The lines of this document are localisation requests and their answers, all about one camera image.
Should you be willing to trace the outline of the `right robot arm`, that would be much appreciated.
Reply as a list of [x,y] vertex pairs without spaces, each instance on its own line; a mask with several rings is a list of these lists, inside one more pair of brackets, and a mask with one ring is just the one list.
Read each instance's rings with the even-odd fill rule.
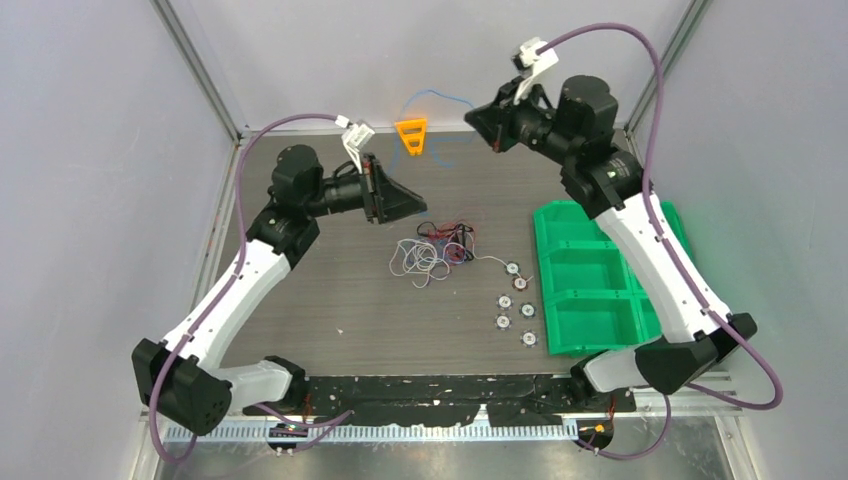
[[669,230],[642,165],[615,145],[618,102],[608,84],[570,77],[553,105],[540,85],[521,97],[520,83],[514,78],[502,85],[493,101],[465,113],[465,122],[495,152],[521,144],[559,165],[565,192],[623,255],[661,328],[653,340],[574,366],[572,400],[591,411],[625,387],[673,394],[721,363],[758,326],[750,314],[731,312],[707,285]]

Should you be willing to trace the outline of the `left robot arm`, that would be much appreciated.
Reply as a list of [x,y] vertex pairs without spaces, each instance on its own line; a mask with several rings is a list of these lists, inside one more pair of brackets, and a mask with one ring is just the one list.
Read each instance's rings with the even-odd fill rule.
[[327,215],[362,211],[385,224],[426,211],[422,196],[392,179],[372,153],[325,175],[307,145],[282,150],[269,201],[247,228],[245,241],[207,295],[162,340],[143,339],[132,352],[139,394],[150,411],[197,436],[232,412],[272,404],[298,412],[307,398],[305,370],[279,356],[224,368],[224,354],[265,296],[300,263]]

